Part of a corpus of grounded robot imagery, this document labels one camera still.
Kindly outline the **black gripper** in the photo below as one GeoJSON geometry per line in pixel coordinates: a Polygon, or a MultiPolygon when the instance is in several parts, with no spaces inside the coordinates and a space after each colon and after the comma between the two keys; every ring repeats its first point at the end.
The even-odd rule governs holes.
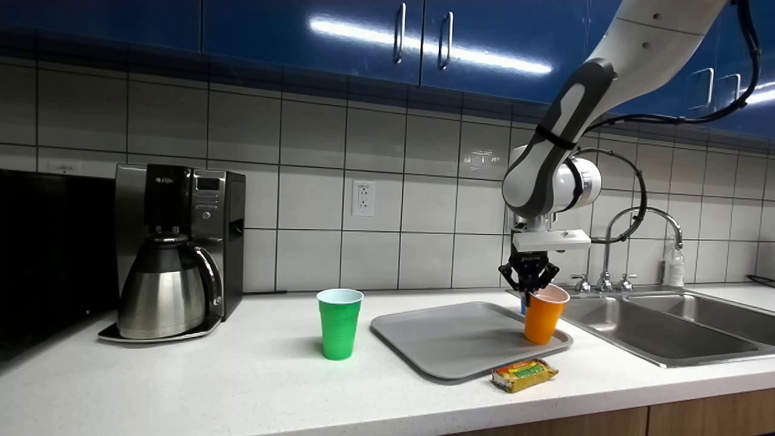
{"type": "Polygon", "coordinates": [[[499,274],[509,282],[509,292],[519,297],[523,292],[537,292],[553,282],[553,277],[559,274],[559,268],[549,260],[544,252],[510,252],[509,260],[499,266],[499,274]]]}

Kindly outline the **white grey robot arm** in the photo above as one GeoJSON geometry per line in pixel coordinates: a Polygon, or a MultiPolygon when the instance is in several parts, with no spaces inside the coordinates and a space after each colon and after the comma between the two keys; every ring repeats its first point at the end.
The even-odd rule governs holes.
{"type": "Polygon", "coordinates": [[[500,178],[516,216],[509,260],[499,266],[510,292],[530,305],[557,266],[553,250],[588,247],[584,229],[555,229],[553,217],[590,202],[601,172],[576,156],[579,138],[609,109],[643,96],[692,58],[727,0],[622,0],[596,47],[567,78],[500,178]]]}

